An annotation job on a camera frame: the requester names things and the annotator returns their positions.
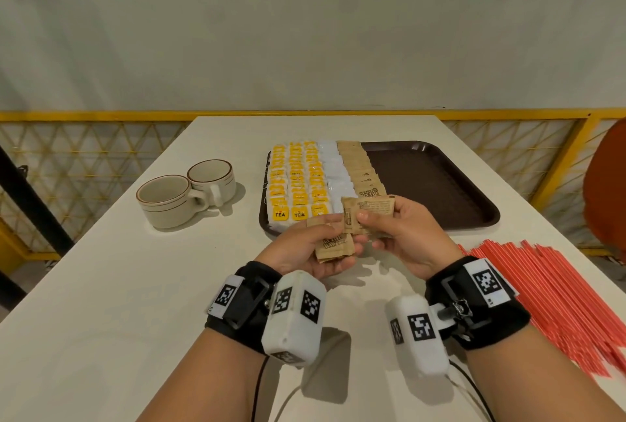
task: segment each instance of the floor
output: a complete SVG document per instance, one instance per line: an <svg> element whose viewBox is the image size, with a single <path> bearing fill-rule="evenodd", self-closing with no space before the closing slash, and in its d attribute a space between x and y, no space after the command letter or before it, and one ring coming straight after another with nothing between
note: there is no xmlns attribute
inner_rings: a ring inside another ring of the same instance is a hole
<svg viewBox="0 0 626 422"><path fill-rule="evenodd" d="M626 266L619 265L604 257L591 257L590 260L604 274L617 285L622 292L626 293ZM35 288L41 279L48 273L46 265L42 261L26 262L11 275L14 282L20 285L25 291L30 292ZM0 322L8 315L7 310L0 307Z"/></svg>

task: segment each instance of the brown plastic tray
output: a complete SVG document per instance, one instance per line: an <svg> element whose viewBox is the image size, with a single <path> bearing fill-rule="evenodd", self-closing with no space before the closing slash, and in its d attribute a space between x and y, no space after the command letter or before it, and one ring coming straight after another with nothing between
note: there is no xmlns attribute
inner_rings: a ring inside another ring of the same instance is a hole
<svg viewBox="0 0 626 422"><path fill-rule="evenodd" d="M421 141L363 142L372 166L390 195L400 195L425 205L445 230L493 226L500 212L478 187L439 148ZM269 234L265 189L259 223Z"/></svg>

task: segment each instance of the black wrist strap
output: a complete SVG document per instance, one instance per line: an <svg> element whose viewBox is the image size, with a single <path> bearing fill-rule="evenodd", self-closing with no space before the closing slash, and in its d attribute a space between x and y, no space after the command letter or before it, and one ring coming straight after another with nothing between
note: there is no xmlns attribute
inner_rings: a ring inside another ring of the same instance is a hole
<svg viewBox="0 0 626 422"><path fill-rule="evenodd" d="M235 275L243 277L244 281L232 297L223 318L209 315L204 326L265 354L261 338L269 310L263 303L271 298L274 285L282 276L255 260L239 268Z"/></svg>
<svg viewBox="0 0 626 422"><path fill-rule="evenodd" d="M530 313L515 299L514 289L505 279L491 268L491 276L506 291L510 300L491 306L476 286L465 265L479 260L467 256L438 272L426 282L426 299L429 305L442 303L446 308L455 310L458 326L452 336L465 349L477 349L490 346L514 333L530 322Z"/></svg>

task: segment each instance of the white ceramic cup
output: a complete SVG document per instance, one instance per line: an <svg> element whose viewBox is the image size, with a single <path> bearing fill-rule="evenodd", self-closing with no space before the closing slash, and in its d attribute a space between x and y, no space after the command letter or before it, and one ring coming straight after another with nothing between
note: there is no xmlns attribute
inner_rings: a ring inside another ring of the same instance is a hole
<svg viewBox="0 0 626 422"><path fill-rule="evenodd" d="M208 208L206 194L192 189L191 182L180 174L145 182L135 197L150 224L159 229L180 226Z"/></svg>
<svg viewBox="0 0 626 422"><path fill-rule="evenodd" d="M207 194L209 206L222 206L235 196L237 182L233 166L226 160L201 161L187 170L193 189Z"/></svg>

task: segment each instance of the left hand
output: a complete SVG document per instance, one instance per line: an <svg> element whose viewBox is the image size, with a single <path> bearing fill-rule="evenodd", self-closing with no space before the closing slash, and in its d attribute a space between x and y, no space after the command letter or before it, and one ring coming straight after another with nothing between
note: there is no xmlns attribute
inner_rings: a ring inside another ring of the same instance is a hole
<svg viewBox="0 0 626 422"><path fill-rule="evenodd" d="M316 279L334 276L356 264L356 257L320 264L315 257L315 244L322 239L332 239L343 232L343 214L324 215L326 224L307 227L300 221L287 229L268 245L255 259L280 272L282 275L294 270L309 272ZM363 244L354 243L356 255L363 252Z"/></svg>

